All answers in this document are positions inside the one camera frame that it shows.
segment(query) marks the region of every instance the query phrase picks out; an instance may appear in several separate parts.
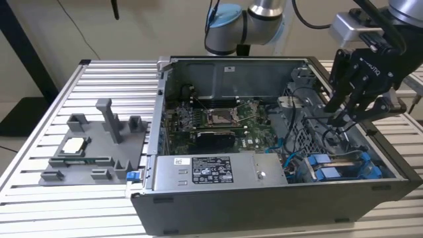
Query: white wall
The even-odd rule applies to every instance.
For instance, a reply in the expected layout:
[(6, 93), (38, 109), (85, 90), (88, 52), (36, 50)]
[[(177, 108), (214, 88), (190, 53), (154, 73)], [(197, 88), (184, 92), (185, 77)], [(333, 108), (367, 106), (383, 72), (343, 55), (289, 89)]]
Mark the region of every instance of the white wall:
[(24, 65), (0, 32), (0, 103), (41, 96)]
[[(250, 0), (222, 0), (245, 8)], [(9, 0), (16, 17), (58, 86), (81, 59), (94, 59), (56, 0)], [(120, 20), (109, 0), (61, 0), (102, 60), (154, 60), (158, 56), (204, 55), (208, 0), (118, 0)], [(270, 55), (273, 47), (252, 49)]]
[[(372, 0), (372, 3), (376, 7), (383, 7), (388, 5), (388, 0)], [(330, 24), (337, 12), (357, 8), (352, 0), (296, 0), (296, 5), (302, 18), (313, 25)], [(285, 41), (280, 42), (277, 55), (314, 56), (320, 60), (332, 60), (339, 45), (328, 30), (309, 29), (296, 16), (288, 24), (289, 32), (285, 32)]]

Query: white label sticker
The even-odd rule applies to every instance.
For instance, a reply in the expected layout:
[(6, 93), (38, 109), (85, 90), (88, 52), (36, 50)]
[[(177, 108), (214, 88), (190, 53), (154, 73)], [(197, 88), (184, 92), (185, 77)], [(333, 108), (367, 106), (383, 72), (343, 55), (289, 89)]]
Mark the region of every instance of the white label sticker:
[(74, 154), (80, 150), (82, 144), (84, 138), (73, 137), (65, 142), (61, 150), (68, 154)]
[(174, 165), (189, 165), (190, 158), (174, 158)]
[(234, 66), (224, 67), (224, 72), (234, 72)]

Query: barcode sticker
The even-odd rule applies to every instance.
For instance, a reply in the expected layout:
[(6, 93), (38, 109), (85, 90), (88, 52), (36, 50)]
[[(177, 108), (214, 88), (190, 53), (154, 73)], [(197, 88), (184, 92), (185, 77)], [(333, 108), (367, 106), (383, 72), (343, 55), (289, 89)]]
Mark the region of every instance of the barcode sticker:
[(174, 158), (174, 165), (189, 165), (190, 158)]
[(234, 66), (224, 67), (224, 72), (234, 72)]

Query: motherboard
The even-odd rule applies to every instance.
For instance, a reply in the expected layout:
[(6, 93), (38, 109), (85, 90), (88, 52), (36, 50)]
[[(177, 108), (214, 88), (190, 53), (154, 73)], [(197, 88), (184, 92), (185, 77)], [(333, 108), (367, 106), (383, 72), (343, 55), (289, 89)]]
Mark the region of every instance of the motherboard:
[(278, 143), (265, 106), (257, 99), (174, 103), (166, 110), (169, 154), (265, 153)]

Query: slotted aluminum surface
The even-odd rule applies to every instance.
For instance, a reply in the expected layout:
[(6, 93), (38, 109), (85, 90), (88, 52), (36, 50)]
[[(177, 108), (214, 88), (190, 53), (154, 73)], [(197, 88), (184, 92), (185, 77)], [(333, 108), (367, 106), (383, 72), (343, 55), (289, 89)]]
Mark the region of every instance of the slotted aluminum surface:
[[(330, 62), (322, 64), (329, 70)], [(154, 77), (153, 61), (93, 61), (89, 66), (78, 66), (0, 179), (1, 238), (148, 237), (130, 202), (124, 198), (124, 185), (40, 187), (37, 182), (66, 131), (69, 114), (84, 112), (88, 120), (101, 120), (93, 107), (97, 98), (113, 98), (113, 112), (120, 119), (140, 115), (150, 120)], [(375, 125), (423, 176), (423, 128), (407, 114), (380, 120)], [(423, 237), (421, 225), (423, 187), (400, 201), (380, 204), (355, 223), (198, 237)]]

